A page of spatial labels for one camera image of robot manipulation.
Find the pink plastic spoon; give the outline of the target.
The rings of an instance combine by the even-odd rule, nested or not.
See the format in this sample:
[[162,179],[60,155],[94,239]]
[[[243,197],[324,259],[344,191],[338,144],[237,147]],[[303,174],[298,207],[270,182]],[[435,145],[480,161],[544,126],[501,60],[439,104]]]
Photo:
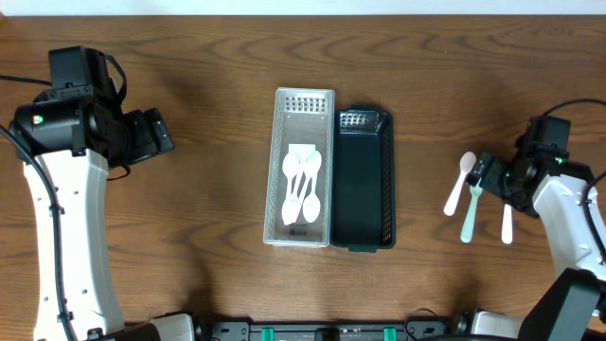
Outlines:
[[468,174],[472,171],[475,162],[476,155],[473,152],[466,152],[460,158],[458,177],[443,208],[443,213],[446,216],[453,216],[455,214],[464,182]]

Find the mint green plastic fork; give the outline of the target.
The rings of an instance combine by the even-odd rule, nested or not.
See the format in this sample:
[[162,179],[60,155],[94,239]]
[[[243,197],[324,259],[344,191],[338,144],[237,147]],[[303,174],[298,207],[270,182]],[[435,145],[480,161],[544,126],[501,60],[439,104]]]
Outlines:
[[483,189],[479,185],[470,187],[470,193],[472,197],[460,233],[460,240],[464,243],[469,243],[472,241],[478,201],[482,192]]

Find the white plastic spoon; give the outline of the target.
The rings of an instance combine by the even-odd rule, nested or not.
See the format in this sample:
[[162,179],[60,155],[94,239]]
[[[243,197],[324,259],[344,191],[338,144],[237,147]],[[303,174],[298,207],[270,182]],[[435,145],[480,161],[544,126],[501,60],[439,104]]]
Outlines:
[[311,196],[315,195],[317,175],[321,168],[321,164],[322,156],[319,151],[311,152],[304,162],[304,165],[302,166],[303,174],[297,177],[292,193],[292,197],[295,199],[298,206],[303,205],[307,198],[307,192],[309,192]]
[[285,225],[293,224],[296,221],[297,216],[298,216],[298,214],[296,213],[296,210],[298,209],[299,199],[298,199],[298,194],[296,193],[296,191],[299,188],[300,176],[303,174],[303,170],[304,170],[304,167],[300,166],[298,175],[293,180],[293,194],[291,195],[289,201],[287,203],[283,202],[283,205],[282,205],[281,215],[282,215],[282,220]]
[[319,197],[316,194],[316,185],[317,185],[317,178],[313,177],[311,191],[310,191],[309,195],[305,198],[303,207],[302,207],[304,219],[309,224],[316,221],[316,219],[319,216],[320,208],[321,208]]
[[296,153],[287,153],[282,163],[282,171],[287,178],[286,194],[284,203],[287,203],[293,194],[293,180],[300,170],[300,159]]

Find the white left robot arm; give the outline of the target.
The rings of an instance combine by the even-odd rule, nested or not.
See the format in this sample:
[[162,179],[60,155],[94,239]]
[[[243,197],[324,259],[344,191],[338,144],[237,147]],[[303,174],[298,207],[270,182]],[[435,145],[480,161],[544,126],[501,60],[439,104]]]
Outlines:
[[124,112],[116,59],[72,46],[48,54],[50,80],[20,106],[3,134],[24,164],[33,200],[40,298],[37,340],[200,340],[194,314],[175,312],[127,326],[116,298],[106,233],[110,171],[170,152],[160,112]]

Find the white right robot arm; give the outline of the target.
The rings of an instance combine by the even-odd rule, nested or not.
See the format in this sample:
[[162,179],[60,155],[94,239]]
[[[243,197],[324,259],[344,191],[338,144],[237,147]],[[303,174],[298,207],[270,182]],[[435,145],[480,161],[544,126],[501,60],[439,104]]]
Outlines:
[[504,204],[501,240],[513,239],[513,214],[539,219],[555,267],[556,280],[524,318],[483,310],[463,314],[453,335],[467,340],[583,340],[596,337],[587,326],[605,316],[605,223],[597,205],[598,177],[569,158],[571,123],[533,117],[515,143],[516,154],[505,160],[491,153],[465,153],[460,172],[443,208],[455,213],[464,185],[472,198],[461,230],[470,242],[477,202],[483,192]]

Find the pink plastic fork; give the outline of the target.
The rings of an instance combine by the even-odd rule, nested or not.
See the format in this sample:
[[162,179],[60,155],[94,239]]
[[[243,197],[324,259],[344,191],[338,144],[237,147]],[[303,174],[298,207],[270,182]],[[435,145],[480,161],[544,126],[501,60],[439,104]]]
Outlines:
[[511,244],[513,241],[513,219],[512,207],[504,204],[503,220],[501,227],[501,241],[505,244]]

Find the black plastic mesh basket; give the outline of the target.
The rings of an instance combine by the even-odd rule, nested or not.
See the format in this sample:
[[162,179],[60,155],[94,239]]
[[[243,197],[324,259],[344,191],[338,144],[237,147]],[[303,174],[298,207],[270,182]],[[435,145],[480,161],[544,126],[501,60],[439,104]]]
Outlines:
[[336,115],[330,243],[374,253],[397,239],[392,116],[351,106]]

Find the clear plastic mesh basket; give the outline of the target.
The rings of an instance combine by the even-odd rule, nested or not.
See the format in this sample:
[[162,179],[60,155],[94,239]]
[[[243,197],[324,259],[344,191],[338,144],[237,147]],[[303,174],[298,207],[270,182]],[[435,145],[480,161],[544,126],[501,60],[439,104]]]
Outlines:
[[[335,93],[329,89],[276,90],[263,230],[266,244],[320,248],[330,243],[334,98]],[[322,156],[316,185],[321,204],[319,216],[315,222],[307,223],[302,205],[296,210],[296,221],[285,225],[281,215],[287,186],[282,171],[284,157],[296,153],[303,166],[313,151]]]

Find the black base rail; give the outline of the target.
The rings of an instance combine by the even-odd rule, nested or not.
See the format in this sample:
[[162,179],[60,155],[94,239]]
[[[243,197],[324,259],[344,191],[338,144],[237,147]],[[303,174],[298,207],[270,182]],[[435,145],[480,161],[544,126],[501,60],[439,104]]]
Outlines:
[[220,341],[348,341],[427,340],[454,333],[453,322],[418,316],[404,321],[254,322],[225,320],[208,324],[204,340]]

